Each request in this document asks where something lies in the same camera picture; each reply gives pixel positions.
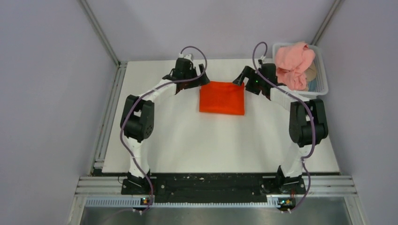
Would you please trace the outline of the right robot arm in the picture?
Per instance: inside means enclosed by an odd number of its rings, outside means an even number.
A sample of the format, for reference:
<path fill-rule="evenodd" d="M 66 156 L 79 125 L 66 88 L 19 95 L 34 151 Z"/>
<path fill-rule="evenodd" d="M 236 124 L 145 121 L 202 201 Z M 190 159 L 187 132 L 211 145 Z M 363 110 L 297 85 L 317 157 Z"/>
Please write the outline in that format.
<path fill-rule="evenodd" d="M 312 156 L 316 145 L 329 133 L 323 101 L 301 96 L 278 83 L 273 63 L 261 64 L 258 70 L 245 66 L 233 84 L 244 85 L 246 91 L 262 94 L 289 111 L 291 145 L 277 169 L 272 187 L 281 193 L 300 187 L 305 160 Z"/>

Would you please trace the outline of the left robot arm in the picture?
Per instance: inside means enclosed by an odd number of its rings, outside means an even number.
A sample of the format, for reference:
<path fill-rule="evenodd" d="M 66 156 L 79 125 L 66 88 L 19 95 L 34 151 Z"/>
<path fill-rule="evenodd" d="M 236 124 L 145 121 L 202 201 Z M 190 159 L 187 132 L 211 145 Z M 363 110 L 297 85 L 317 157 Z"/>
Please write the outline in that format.
<path fill-rule="evenodd" d="M 207 65 L 205 62 L 195 66 L 189 56 L 179 57 L 174 68 L 154 87 L 143 94 L 126 97 L 119 134 L 130 156 L 127 178 L 123 181 L 125 186 L 132 185 L 140 194 L 153 188 L 144 142 L 154 130 L 155 107 L 182 90 L 209 84 Z"/>

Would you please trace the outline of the orange t-shirt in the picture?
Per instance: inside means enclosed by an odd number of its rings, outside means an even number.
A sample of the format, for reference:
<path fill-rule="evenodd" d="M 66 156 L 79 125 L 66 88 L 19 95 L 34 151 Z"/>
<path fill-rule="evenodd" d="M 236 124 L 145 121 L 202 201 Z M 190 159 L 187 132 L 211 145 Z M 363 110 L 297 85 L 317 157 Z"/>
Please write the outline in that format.
<path fill-rule="evenodd" d="M 245 114 L 245 87 L 229 82 L 211 81 L 199 91 L 199 111 L 228 115 Z"/>

